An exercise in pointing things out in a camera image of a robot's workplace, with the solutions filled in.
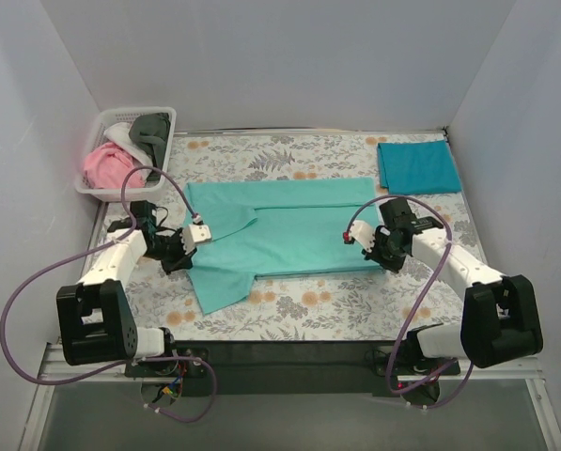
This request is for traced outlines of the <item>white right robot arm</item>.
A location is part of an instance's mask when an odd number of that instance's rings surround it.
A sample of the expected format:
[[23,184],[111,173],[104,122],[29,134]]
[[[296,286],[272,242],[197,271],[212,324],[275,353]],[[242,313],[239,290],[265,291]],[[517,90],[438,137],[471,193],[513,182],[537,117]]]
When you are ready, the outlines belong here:
[[353,216],[344,242],[360,244],[365,259],[392,273],[411,257],[431,269],[429,286],[440,281],[462,301],[458,324],[417,329],[404,324],[390,362],[467,359],[486,368],[542,351],[536,294],[527,277],[508,276],[487,266],[454,243],[448,222],[438,212],[417,216],[409,196],[383,196],[375,202],[382,223],[369,225]]

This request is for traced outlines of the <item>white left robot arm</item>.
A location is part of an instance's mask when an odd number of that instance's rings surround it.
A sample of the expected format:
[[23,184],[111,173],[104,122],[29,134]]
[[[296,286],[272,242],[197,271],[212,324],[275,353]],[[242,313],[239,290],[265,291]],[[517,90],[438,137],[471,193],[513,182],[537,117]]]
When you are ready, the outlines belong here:
[[107,229],[108,247],[88,272],[56,295],[63,353],[69,365],[167,357],[172,334],[136,325],[126,287],[142,257],[161,263],[164,273],[188,270],[197,245],[211,238],[209,228],[188,224],[171,234],[157,224],[156,206],[130,204],[131,215]]

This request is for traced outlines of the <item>mint green t shirt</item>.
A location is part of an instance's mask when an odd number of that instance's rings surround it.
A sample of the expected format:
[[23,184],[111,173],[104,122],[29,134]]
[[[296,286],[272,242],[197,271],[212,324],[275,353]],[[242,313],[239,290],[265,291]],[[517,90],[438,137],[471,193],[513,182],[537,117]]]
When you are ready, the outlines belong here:
[[342,237],[375,195],[370,178],[189,183],[185,194],[212,235],[188,272],[205,314],[246,298],[258,277],[378,267]]

